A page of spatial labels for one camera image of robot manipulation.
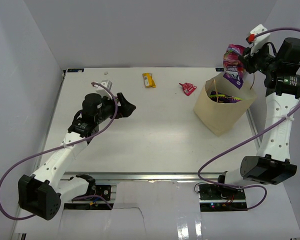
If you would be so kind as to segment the dark blue chips bag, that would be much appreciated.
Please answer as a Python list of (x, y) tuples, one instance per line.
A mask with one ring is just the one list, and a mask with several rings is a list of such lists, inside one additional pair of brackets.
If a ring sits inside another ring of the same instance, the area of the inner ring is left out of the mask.
[(225, 103), (225, 104), (238, 103), (242, 101), (242, 99), (239, 97), (229, 96), (227, 94), (223, 94), (218, 91), (212, 91), (209, 95), (209, 98), (216, 103)]

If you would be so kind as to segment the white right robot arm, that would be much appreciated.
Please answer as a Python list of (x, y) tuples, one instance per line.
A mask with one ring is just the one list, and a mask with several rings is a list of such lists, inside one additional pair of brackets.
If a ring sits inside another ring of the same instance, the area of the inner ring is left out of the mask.
[(287, 37), (277, 53), (270, 54), (266, 42), (257, 53), (251, 48), (241, 57), (249, 73), (265, 75), (266, 120), (262, 141), (255, 156), (245, 156), (240, 167), (226, 171), (218, 177), (216, 195), (226, 200), (234, 193), (234, 187), (255, 183), (277, 185), (297, 172), (290, 160), (290, 134), (293, 114), (290, 112), (300, 100), (300, 39)]

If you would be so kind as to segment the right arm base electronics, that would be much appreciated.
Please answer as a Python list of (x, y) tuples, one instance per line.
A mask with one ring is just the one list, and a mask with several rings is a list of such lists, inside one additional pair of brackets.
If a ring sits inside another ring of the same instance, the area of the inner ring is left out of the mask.
[(199, 182), (194, 186), (193, 190), (198, 194), (200, 211), (202, 213), (247, 210), (246, 195), (242, 189), (232, 189)]

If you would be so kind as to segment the purple white snack packet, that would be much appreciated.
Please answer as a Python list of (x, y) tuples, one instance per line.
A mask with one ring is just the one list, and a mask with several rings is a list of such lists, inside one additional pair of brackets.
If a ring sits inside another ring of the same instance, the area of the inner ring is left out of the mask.
[(246, 74), (244, 65), (239, 60), (244, 50), (245, 48), (241, 45), (229, 44), (223, 55), (223, 77), (238, 89), (242, 88)]

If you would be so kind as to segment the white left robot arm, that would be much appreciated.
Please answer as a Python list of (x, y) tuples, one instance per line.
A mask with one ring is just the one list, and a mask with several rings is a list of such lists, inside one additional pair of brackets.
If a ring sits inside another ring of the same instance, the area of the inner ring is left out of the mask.
[(116, 97), (89, 93), (84, 97), (82, 108), (61, 143), (48, 160), (32, 175), (23, 175), (18, 181), (19, 206), (40, 218), (51, 220), (62, 202), (77, 197), (89, 200), (95, 196), (96, 180), (87, 174), (77, 174), (65, 184), (60, 184), (64, 173), (76, 157), (100, 133), (99, 125), (107, 119), (129, 117), (136, 106), (119, 92)]

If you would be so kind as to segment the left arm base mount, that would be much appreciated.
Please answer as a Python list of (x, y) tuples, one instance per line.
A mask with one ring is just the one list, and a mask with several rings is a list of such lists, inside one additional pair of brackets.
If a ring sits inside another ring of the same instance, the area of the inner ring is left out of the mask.
[(112, 209), (116, 198), (116, 185), (101, 184), (92, 188), (87, 197), (64, 204), (64, 210), (106, 210)]

